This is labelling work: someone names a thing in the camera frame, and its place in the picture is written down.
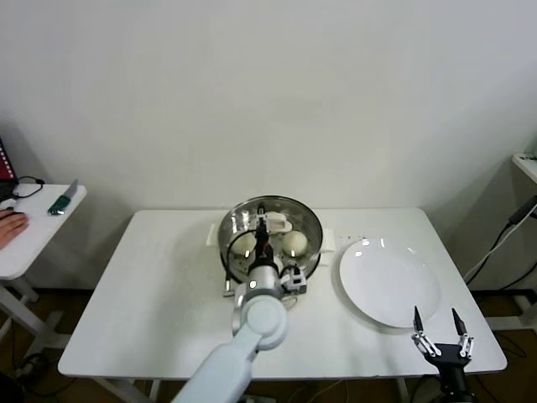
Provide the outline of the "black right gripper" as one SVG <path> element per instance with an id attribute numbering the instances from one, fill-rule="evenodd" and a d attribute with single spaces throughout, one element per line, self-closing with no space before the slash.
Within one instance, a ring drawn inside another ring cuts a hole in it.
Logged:
<path id="1" fill-rule="evenodd" d="M 441 388 L 447 394 L 468 394 L 469 387 L 464 368 L 469 364 L 473 355 L 475 339 L 470 337 L 465 322 L 455 308 L 451 309 L 458 344 L 440 343 L 435 346 L 425 335 L 423 322 L 418 307 L 414 307 L 414 334 L 412 340 L 417 349 L 426 357 L 439 373 Z"/>

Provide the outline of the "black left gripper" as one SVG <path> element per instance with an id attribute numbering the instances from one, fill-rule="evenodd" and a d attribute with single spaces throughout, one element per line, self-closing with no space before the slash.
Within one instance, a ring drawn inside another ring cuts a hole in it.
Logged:
<path id="1" fill-rule="evenodd" d="M 274 249 L 269 242 L 269 231 L 264 204 L 257 208 L 256 243 L 252 265 L 275 265 Z"/>

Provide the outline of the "bare person hand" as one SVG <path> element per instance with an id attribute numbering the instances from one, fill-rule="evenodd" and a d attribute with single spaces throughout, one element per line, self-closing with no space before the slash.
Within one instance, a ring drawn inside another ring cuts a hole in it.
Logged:
<path id="1" fill-rule="evenodd" d="M 0 249 L 4 249 L 29 225 L 26 214 L 13 210 L 1 210 L 0 214 Z"/>

